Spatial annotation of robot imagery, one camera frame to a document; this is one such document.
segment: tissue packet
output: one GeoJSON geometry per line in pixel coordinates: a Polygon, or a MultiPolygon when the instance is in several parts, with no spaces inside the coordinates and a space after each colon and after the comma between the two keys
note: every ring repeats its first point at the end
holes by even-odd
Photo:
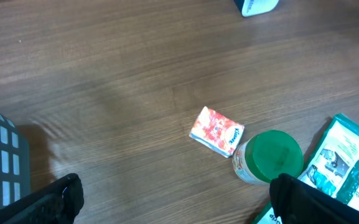
{"type": "Polygon", "coordinates": [[[237,148],[243,131],[243,125],[205,106],[197,117],[189,136],[228,158],[237,148]]]}

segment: wood grain surface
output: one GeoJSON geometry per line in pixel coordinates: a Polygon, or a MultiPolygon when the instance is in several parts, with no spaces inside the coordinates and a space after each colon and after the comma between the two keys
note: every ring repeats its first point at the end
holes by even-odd
{"type": "Polygon", "coordinates": [[[334,114],[359,123],[359,0],[250,18],[232,0],[0,0],[0,112],[33,190],[82,178],[76,223],[249,223],[268,186],[188,137],[205,105],[303,151],[334,114]]]}

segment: brown wooden surface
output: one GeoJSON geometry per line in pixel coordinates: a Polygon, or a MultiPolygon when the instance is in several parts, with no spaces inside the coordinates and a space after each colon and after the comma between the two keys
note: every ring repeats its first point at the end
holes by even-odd
{"type": "Polygon", "coordinates": [[[0,112],[31,146],[32,188],[76,172],[76,223],[244,223],[268,187],[188,137],[203,106],[293,135],[359,123],[359,0],[0,0],[0,112]]]}

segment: gray plastic basket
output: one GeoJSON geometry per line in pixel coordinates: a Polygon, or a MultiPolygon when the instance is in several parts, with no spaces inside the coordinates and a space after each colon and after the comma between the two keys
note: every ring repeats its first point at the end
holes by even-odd
{"type": "Polygon", "coordinates": [[[0,114],[0,208],[30,194],[29,145],[0,114]]]}

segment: jar with green lid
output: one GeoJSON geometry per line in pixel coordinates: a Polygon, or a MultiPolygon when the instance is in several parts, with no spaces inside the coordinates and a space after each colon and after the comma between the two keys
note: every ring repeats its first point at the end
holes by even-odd
{"type": "Polygon", "coordinates": [[[297,177],[303,166],[304,157],[297,141],[277,130],[257,134],[233,155],[237,176],[249,184],[267,184],[282,173],[297,177]]]}

